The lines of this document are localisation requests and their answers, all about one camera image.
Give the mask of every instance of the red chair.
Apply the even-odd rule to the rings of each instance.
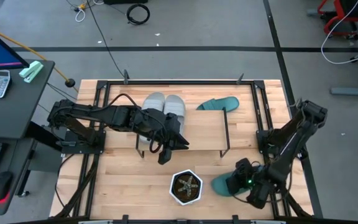
[[[326,21],[324,32],[329,34],[337,22],[342,20],[352,10],[357,3],[357,0],[334,0],[336,10],[334,12],[325,12],[321,10],[327,1],[328,0],[323,0],[317,9],[317,12],[321,15],[321,18]],[[358,4],[352,13],[342,21],[344,24],[339,24],[331,35],[343,35],[348,39],[358,40],[358,25],[356,22],[358,22]]]

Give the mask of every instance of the desk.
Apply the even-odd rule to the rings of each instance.
[[[0,99],[0,142],[8,147],[2,154],[0,173],[10,171],[13,180],[8,196],[0,202],[0,215],[6,213],[15,194],[23,191],[30,171],[29,159],[37,141],[55,147],[51,133],[31,122],[32,115],[48,82],[55,62],[41,61],[44,68],[31,83],[19,76],[20,69],[11,70],[12,83],[4,98]]]
[[[81,82],[77,103],[93,104],[97,82],[97,80]],[[280,80],[265,80],[264,83],[273,126],[281,128],[289,121],[290,117]],[[155,91],[161,91],[166,96],[169,94],[181,96],[186,103],[186,114],[192,113],[191,111],[194,111],[200,103],[211,98],[236,96],[240,101],[240,106],[227,114],[231,149],[223,158],[220,158],[215,146],[210,150],[206,148],[197,150],[202,142],[190,142],[190,150],[174,151],[171,161],[161,166],[157,163],[158,154],[145,151],[144,158],[139,156],[135,150],[136,135],[134,133],[118,133],[106,129],[106,147],[104,154],[100,155],[99,159],[91,219],[120,220],[123,215],[129,215],[131,220],[178,218],[230,220],[232,215],[238,215],[240,219],[272,218],[270,204],[259,210],[249,204],[238,202],[234,198],[217,196],[210,186],[213,178],[219,174],[233,171],[234,164],[244,157],[248,157],[250,161],[263,162],[262,156],[257,150],[255,138],[258,126],[251,88],[245,85],[235,85],[235,81],[232,85],[131,85],[131,80],[129,80],[129,85],[113,85],[109,92],[109,100],[120,93],[127,93],[138,105],[142,105],[147,95]],[[262,97],[259,90],[257,94],[261,104]],[[104,96],[103,89],[99,106],[103,102],[102,96]],[[117,105],[130,104],[126,98],[120,98],[116,103]],[[267,129],[264,117],[262,116],[264,128]],[[207,116],[199,116],[197,120],[185,122],[190,122],[195,126],[205,126],[207,123],[204,131],[208,132],[209,125],[216,121],[208,121]],[[219,150],[226,149],[225,144],[219,146],[222,146]],[[60,171],[57,189],[65,203],[77,188],[82,159],[82,155],[73,156]],[[201,200],[192,205],[181,206],[168,191],[172,174],[185,169],[191,169],[200,176],[203,179],[204,187]],[[313,213],[303,169],[298,160],[295,160],[293,164],[291,194],[306,212]],[[80,215],[85,210],[86,192],[84,195],[85,197],[83,196],[81,201]],[[55,195],[50,215],[57,214],[61,209],[62,206]],[[281,203],[278,209],[283,215]]]

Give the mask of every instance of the computer mouse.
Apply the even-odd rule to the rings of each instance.
[[[9,187],[12,182],[12,173],[5,171],[0,173],[0,200],[4,199],[9,192]]]

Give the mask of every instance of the gray slipper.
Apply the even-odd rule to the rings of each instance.
[[[185,113],[186,107],[185,102],[176,95],[169,95],[165,99],[164,113],[173,113],[178,116],[178,121],[180,123],[179,133],[183,135],[183,128],[185,127]]]
[[[164,109],[165,96],[160,92],[155,92],[150,94],[146,100],[143,102],[142,110],[145,109],[156,109],[162,111]],[[146,137],[140,136],[139,138],[142,142],[150,143]]]

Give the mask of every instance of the white hexagonal pot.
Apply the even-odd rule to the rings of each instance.
[[[195,178],[195,180],[197,181],[197,183],[199,183],[199,191],[198,194],[196,195],[196,197],[193,200],[190,200],[188,202],[182,202],[179,198],[177,198],[177,196],[174,193],[174,184],[176,183],[177,179],[183,175],[183,174],[190,174],[193,176],[193,178]],[[169,194],[172,195],[172,197],[181,205],[189,205],[195,201],[198,201],[199,199],[201,199],[201,193],[202,193],[202,189],[203,189],[203,181],[201,180],[201,178],[199,178],[193,171],[191,170],[184,170],[181,171],[179,173],[173,174],[172,175],[172,180],[171,180],[171,186],[169,188]]]

